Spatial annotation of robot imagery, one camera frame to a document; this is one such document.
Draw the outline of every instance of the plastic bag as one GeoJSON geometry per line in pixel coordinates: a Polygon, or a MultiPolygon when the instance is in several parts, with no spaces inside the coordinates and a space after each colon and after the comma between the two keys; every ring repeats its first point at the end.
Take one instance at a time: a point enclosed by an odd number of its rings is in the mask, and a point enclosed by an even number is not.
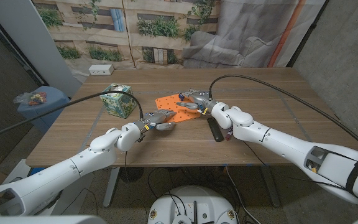
{"type": "Polygon", "coordinates": [[[13,99],[13,103],[39,105],[47,102],[46,92],[23,93],[13,99]]]}

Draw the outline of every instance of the black strap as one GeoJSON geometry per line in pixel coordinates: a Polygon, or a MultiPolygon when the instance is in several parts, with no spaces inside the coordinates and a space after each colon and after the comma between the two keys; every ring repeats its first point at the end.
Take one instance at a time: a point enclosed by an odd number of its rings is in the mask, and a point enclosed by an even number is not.
{"type": "Polygon", "coordinates": [[[358,161],[354,164],[354,168],[352,169],[352,172],[349,174],[346,182],[346,190],[350,192],[352,195],[354,195],[353,186],[354,186],[354,182],[356,182],[357,177],[358,177],[358,161]]]}

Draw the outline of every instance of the table leg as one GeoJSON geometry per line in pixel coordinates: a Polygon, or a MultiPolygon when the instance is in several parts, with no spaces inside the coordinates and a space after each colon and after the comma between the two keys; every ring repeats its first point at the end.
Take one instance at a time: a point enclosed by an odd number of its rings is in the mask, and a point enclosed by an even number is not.
{"type": "Polygon", "coordinates": [[[280,199],[278,198],[278,193],[276,185],[273,180],[272,172],[270,171],[269,166],[260,166],[260,171],[262,171],[262,176],[265,180],[266,188],[270,197],[270,202],[276,208],[280,206],[280,199]]]}
{"type": "Polygon", "coordinates": [[[104,195],[103,207],[108,208],[111,204],[114,189],[118,178],[119,167],[112,169],[110,172],[109,183],[107,184],[106,194],[104,195]]]}

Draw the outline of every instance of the blue trash bin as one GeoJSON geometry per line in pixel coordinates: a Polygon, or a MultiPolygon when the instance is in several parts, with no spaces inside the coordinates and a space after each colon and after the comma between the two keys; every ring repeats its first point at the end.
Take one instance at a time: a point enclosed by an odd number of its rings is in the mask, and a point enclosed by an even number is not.
{"type": "MultiPolygon", "coordinates": [[[[68,97],[60,90],[50,87],[50,86],[41,86],[40,88],[34,90],[36,92],[46,92],[47,93],[47,102],[40,105],[27,105],[20,104],[17,109],[21,115],[25,118],[33,118],[39,114],[50,111],[58,106],[61,106],[65,103],[68,103],[70,100],[68,97]]],[[[39,119],[33,120],[31,123],[44,134],[51,127],[53,122],[57,119],[63,109],[55,111],[51,114],[43,116],[39,119]]]]}

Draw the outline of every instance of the wooden table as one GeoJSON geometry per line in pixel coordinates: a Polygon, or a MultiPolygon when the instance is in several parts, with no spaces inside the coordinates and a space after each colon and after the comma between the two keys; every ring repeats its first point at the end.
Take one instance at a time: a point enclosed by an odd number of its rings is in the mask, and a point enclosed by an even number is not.
{"type": "MultiPolygon", "coordinates": [[[[110,76],[92,76],[73,100],[103,91],[112,82],[130,85],[144,113],[157,109],[155,99],[190,88],[207,90],[217,77],[248,75],[271,83],[334,117],[334,113],[293,68],[182,69],[114,71],[110,76]]],[[[240,78],[225,78],[213,88],[214,99],[236,105],[266,126],[300,139],[340,144],[358,150],[358,142],[317,112],[267,86],[240,78]]],[[[108,115],[100,98],[93,98],[63,110],[38,143],[27,165],[48,167],[74,156],[108,129],[139,119],[136,108],[127,119],[108,115]]],[[[289,164],[257,144],[250,144],[267,164],[289,164]]],[[[124,154],[117,151],[115,166],[124,165],[124,154]]],[[[206,117],[178,123],[173,131],[151,130],[128,152],[127,166],[248,166],[260,165],[250,149],[239,140],[215,142],[206,117]]]]}

